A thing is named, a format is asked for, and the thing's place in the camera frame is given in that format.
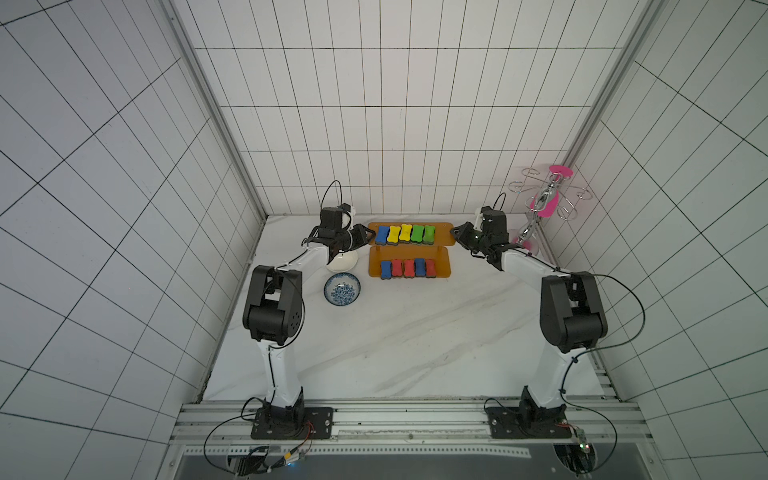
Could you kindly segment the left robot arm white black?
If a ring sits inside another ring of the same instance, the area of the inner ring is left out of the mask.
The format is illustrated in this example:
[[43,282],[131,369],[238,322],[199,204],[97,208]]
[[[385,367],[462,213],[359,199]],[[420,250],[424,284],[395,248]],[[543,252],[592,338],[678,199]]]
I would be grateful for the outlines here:
[[262,411],[266,420],[295,427],[305,422],[303,387],[292,347],[306,316],[304,279],[374,237],[375,231],[362,224],[317,226],[302,240],[303,251],[295,258],[279,266],[258,265],[253,269],[242,324],[257,342],[264,361],[268,390]]

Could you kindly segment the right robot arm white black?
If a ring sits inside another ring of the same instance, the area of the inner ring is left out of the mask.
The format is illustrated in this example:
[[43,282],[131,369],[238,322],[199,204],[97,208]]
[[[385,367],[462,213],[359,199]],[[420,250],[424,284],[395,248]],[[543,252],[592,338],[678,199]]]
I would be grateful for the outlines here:
[[548,345],[533,381],[523,388],[517,419],[524,429],[555,422],[566,408],[570,371],[607,334],[595,276],[567,273],[509,242],[507,234],[477,230],[470,222],[453,228],[452,236],[472,256],[516,276],[539,293],[539,326]]

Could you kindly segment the yellow eraser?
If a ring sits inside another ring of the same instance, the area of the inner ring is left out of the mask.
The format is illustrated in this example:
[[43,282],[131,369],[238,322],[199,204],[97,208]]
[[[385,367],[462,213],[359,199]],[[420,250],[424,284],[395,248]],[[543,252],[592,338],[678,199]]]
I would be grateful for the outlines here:
[[386,242],[388,245],[398,245],[400,242],[401,227],[392,225],[389,227]]
[[399,242],[400,243],[410,243],[411,242],[412,231],[413,231],[413,225],[412,224],[402,224],[400,226]]

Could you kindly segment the green eraser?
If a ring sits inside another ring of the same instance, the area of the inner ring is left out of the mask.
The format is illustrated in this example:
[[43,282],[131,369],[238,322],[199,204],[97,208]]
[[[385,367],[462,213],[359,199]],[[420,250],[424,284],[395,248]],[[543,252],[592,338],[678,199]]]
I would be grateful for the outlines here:
[[423,230],[422,243],[424,245],[433,245],[435,243],[436,227],[434,225],[425,225]]
[[424,240],[425,226],[414,224],[411,231],[410,241],[412,243],[422,243]]

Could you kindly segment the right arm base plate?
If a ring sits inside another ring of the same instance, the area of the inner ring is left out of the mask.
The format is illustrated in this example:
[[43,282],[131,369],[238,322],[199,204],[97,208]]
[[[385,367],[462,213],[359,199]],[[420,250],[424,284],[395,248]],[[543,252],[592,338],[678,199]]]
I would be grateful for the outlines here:
[[572,437],[562,408],[533,410],[487,407],[491,437],[505,440],[559,440]]

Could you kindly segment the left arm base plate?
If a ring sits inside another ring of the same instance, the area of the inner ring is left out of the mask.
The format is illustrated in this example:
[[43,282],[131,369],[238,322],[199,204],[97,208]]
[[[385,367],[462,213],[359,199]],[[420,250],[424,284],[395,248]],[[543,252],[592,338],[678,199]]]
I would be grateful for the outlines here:
[[331,437],[333,415],[330,407],[262,407],[253,420],[253,440],[326,440]]

